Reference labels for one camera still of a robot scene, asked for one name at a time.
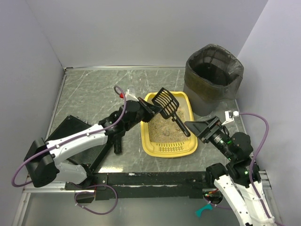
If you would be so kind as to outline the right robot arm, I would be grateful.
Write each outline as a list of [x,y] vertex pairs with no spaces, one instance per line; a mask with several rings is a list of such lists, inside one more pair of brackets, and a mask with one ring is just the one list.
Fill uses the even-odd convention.
[[203,143],[213,144],[228,160],[227,165],[206,168],[206,179],[228,202],[241,226],[274,226],[264,195],[259,168],[251,158],[250,136],[229,134],[225,123],[215,116],[207,121],[186,121],[185,126]]

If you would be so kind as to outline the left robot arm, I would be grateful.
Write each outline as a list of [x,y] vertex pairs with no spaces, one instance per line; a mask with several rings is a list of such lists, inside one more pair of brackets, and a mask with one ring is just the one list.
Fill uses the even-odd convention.
[[65,160],[89,148],[114,142],[136,124],[149,122],[161,111],[162,107],[141,98],[128,100],[119,110],[88,129],[57,140],[34,140],[24,158],[33,186],[43,187],[55,180],[81,184],[92,176],[91,167]]

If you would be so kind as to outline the yellow litter box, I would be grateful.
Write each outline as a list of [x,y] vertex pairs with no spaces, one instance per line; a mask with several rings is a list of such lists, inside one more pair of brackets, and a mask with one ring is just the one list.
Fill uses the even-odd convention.
[[[179,102],[177,115],[182,122],[194,121],[192,108],[187,95],[184,92],[170,91]],[[190,139],[176,143],[155,143],[149,138],[148,123],[141,122],[141,141],[144,151],[153,157],[175,158],[193,153],[198,146],[197,137],[191,132]]]

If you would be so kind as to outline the black slotted litter scoop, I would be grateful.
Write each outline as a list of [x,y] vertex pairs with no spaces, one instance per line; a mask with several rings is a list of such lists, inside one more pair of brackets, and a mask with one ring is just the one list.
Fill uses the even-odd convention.
[[186,137],[190,136],[189,130],[177,115],[177,110],[180,104],[169,90],[162,87],[151,101],[154,105],[162,108],[160,114],[164,119],[167,120],[171,118],[173,122],[176,122]]

